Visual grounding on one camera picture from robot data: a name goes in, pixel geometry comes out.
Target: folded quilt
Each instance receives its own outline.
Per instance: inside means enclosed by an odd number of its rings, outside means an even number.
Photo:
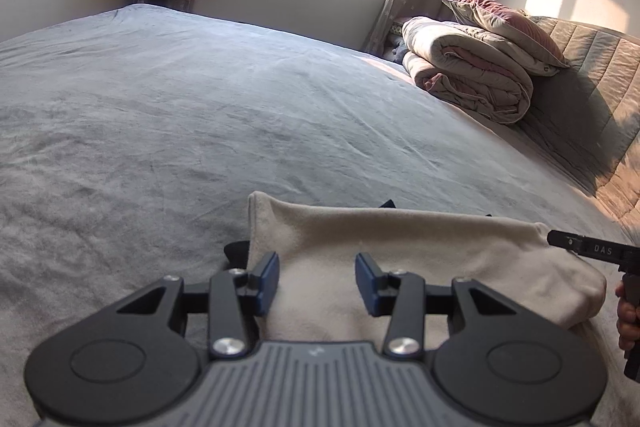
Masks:
[[[492,45],[449,23],[427,17],[409,20],[402,36],[411,54],[403,64],[414,81],[447,102],[465,107],[497,123],[515,123],[529,108],[533,84],[524,68]],[[429,63],[417,66],[414,55]],[[426,71],[433,71],[431,78]]]
[[[354,279],[354,257],[368,252],[382,269],[404,269],[428,283],[472,277],[556,324],[595,315],[606,280],[578,256],[546,242],[548,228],[503,217],[398,208],[329,208],[249,197],[249,267],[280,256],[280,285],[267,338],[381,342],[386,319],[369,317]],[[447,338],[429,323],[427,344]]]

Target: black handheld device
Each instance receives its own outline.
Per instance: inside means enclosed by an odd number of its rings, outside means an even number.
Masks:
[[[552,247],[565,248],[584,257],[617,264],[618,270],[625,273],[622,281],[626,300],[633,306],[640,305],[640,248],[559,230],[551,230],[546,241]],[[640,382],[640,341],[625,353],[625,358],[625,376]]]
[[[381,352],[261,341],[278,275],[271,253],[203,284],[166,276],[47,339],[24,370],[40,427],[584,427],[604,392],[602,360],[572,333],[476,280],[428,285],[366,253],[360,295],[391,315]],[[184,339],[189,314],[208,315],[207,349]],[[449,323],[435,350],[427,314]]]

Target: stack of bedding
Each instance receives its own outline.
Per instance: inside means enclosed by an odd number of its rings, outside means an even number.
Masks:
[[[434,96],[497,123],[516,123],[533,94],[529,75],[567,68],[562,52],[535,22],[494,0],[442,1],[457,22],[407,21],[403,66]]]

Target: finger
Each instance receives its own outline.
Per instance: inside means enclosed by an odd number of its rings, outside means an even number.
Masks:
[[[635,324],[629,324],[623,321],[617,323],[618,333],[623,339],[628,341],[636,341],[640,339],[640,327]]]
[[[622,281],[620,281],[617,285],[616,285],[616,297],[624,297],[625,296],[625,283],[623,283]]]
[[[620,337],[620,340],[618,341],[618,347],[623,351],[633,349],[635,345],[636,343],[634,341],[628,341],[626,339],[623,339],[622,337]]]
[[[633,323],[638,317],[638,310],[633,304],[628,303],[625,299],[618,301],[618,317],[621,321]]]

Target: patterned pillow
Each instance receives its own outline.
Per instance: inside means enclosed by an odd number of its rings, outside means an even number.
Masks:
[[[554,40],[517,10],[494,0],[441,0],[460,24],[479,26],[517,44],[529,55],[558,68],[569,64]]]

